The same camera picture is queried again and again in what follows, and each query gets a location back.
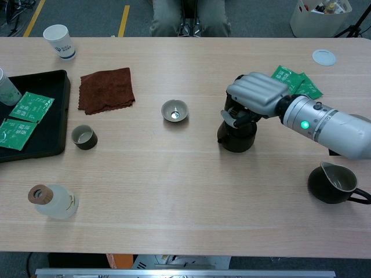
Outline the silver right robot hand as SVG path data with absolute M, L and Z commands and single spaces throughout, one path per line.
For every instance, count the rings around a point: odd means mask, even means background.
M 276 106 L 291 93 L 286 84 L 258 72 L 241 75 L 226 89 L 221 115 L 226 124 L 238 129 L 260 118 L 278 116 Z

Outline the black teapot with loop handle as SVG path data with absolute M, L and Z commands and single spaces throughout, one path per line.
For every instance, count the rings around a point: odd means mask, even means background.
M 250 116 L 233 119 L 232 125 L 224 120 L 217 131 L 217 142 L 230 152 L 242 153 L 253 145 L 256 132 L 256 122 Z

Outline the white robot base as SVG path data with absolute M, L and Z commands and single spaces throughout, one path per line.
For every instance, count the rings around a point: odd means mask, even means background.
M 229 269 L 231 256 L 138 255 L 132 269 Z

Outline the white round lid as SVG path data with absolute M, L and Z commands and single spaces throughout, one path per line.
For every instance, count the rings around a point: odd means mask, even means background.
M 326 49 L 315 50 L 312 53 L 312 59 L 317 64 L 322 65 L 322 66 L 327 66 L 327 67 L 335 65 L 337 61 L 337 58 L 334 55 L 334 53 Z

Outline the grey flared tea bowl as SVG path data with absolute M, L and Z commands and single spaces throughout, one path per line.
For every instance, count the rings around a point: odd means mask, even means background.
M 181 122 L 188 116 L 188 107 L 184 101 L 168 100 L 162 105 L 161 114 L 169 122 Z

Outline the white storage bin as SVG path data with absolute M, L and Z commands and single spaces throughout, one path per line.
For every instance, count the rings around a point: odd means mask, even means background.
M 328 38 L 351 12 L 348 0 L 297 0 L 289 24 L 297 38 Z

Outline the black tripod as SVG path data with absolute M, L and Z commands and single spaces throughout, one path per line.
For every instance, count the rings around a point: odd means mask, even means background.
M 371 18 L 371 2 L 365 11 L 362 13 L 360 18 L 357 20 L 355 24 L 350 24 L 347 28 L 343 29 L 341 32 L 334 35 L 334 38 L 339 38 L 343 35 L 346 35 L 346 38 L 358 38 L 368 31 L 371 31 L 371 24 L 365 28 L 364 30 L 361 28 L 362 23 L 368 18 Z

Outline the person legs in grey trousers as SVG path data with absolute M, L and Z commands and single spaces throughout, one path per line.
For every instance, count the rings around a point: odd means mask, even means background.
M 225 0 L 191 0 L 204 37 L 229 37 L 231 25 L 225 12 Z M 183 0 L 152 0 L 150 35 L 177 37 L 183 22 Z

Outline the brown microfibre cloth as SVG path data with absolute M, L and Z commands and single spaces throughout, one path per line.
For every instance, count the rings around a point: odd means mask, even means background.
M 98 71 L 81 77 L 78 109 L 87 115 L 133 105 L 130 68 Z

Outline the dark cylindrical teacup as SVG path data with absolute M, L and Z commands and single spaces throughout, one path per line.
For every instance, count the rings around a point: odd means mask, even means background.
M 77 126 L 71 134 L 73 143 L 82 150 L 93 148 L 97 142 L 97 135 L 94 130 L 88 125 Z

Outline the white paper cup blue logo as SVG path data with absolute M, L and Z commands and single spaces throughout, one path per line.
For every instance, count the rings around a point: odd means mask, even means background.
M 76 48 L 66 26 L 62 24 L 51 25 L 43 31 L 43 37 L 61 59 L 71 60 L 76 56 Z

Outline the black plastic tray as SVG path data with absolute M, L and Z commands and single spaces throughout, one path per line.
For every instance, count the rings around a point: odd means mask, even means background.
M 63 69 L 37 74 L 11 76 L 20 93 L 39 94 L 54 99 L 46 115 L 32 132 L 21 151 L 0 147 L 0 163 L 55 156 L 66 145 L 70 80 Z

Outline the orange panel under table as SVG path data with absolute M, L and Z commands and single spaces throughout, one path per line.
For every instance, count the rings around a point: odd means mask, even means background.
M 132 254 L 106 254 L 108 264 L 112 269 L 131 269 L 134 264 Z

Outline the frosted bottle with wooden lid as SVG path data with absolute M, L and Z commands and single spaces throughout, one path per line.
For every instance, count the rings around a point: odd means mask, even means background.
M 28 200 L 40 214 L 58 220 L 72 217 L 79 206 L 77 195 L 61 185 L 36 185 Z

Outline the clear cup with green tea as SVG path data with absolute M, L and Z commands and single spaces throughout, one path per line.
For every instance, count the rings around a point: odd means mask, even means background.
M 14 106 L 21 98 L 22 94 L 0 67 L 0 102 L 7 106 Z

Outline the aluminium profile rail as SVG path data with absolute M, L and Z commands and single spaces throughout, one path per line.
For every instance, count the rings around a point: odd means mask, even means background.
M 191 270 L 191 269 L 56 269 L 35 271 L 37 278 L 336 278 L 318 270 Z

